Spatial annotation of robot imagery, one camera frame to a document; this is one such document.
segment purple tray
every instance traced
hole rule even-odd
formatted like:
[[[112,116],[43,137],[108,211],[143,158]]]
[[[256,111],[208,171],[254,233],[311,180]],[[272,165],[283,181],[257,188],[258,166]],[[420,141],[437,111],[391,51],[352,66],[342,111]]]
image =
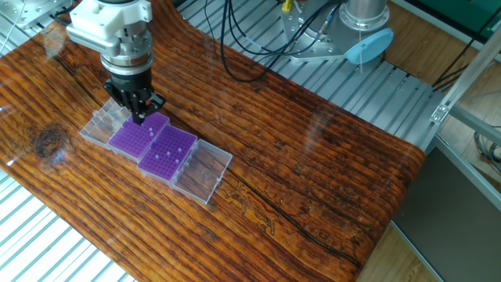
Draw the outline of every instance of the purple tray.
[[[195,142],[196,136],[167,125],[139,162],[138,168],[170,182]]]
[[[158,113],[150,115],[142,125],[135,124],[130,117],[108,144],[124,153],[125,157],[138,162],[151,142],[168,124],[169,118]]]

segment wooden floor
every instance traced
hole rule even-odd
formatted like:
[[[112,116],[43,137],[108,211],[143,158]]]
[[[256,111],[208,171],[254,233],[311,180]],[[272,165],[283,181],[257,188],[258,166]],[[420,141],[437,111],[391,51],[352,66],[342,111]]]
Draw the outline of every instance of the wooden floor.
[[[400,235],[389,226],[360,273],[358,282],[435,282]]]
[[[422,82],[433,84],[466,45],[452,35],[389,2],[390,27],[395,41],[387,51],[386,60],[402,68]],[[452,71],[469,63],[478,52],[470,49]],[[459,105],[491,125],[501,125],[501,65],[494,63],[469,89]],[[477,152],[473,130],[454,118],[448,118],[440,134],[452,144],[475,168],[501,191],[501,176]],[[359,282],[436,281],[404,240],[388,227],[366,267]]]

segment wooden tabletop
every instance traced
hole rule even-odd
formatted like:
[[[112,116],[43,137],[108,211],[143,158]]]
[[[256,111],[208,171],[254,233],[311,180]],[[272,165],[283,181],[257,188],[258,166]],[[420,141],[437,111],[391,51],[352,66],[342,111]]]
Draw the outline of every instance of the wooden tabletop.
[[[79,136],[107,74],[57,23],[0,60],[2,169],[138,280],[355,280],[424,153],[153,12],[162,113],[233,155],[211,202]]]

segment clear plastic box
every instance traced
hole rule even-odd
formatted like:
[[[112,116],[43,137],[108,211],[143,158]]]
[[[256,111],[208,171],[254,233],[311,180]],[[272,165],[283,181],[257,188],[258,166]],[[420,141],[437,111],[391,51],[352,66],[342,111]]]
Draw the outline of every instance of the clear plastic box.
[[[162,114],[147,117],[143,124],[133,124],[127,109],[110,99],[80,135],[134,161],[144,176],[207,204],[232,155],[170,126]]]

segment dark knot in wood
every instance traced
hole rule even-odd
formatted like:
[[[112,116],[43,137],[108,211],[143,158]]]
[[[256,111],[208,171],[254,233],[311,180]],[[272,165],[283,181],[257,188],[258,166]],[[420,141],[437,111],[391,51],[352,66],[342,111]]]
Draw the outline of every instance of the dark knot in wood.
[[[50,157],[69,141],[66,130],[59,125],[49,125],[42,130],[33,142],[34,151],[40,157]]]

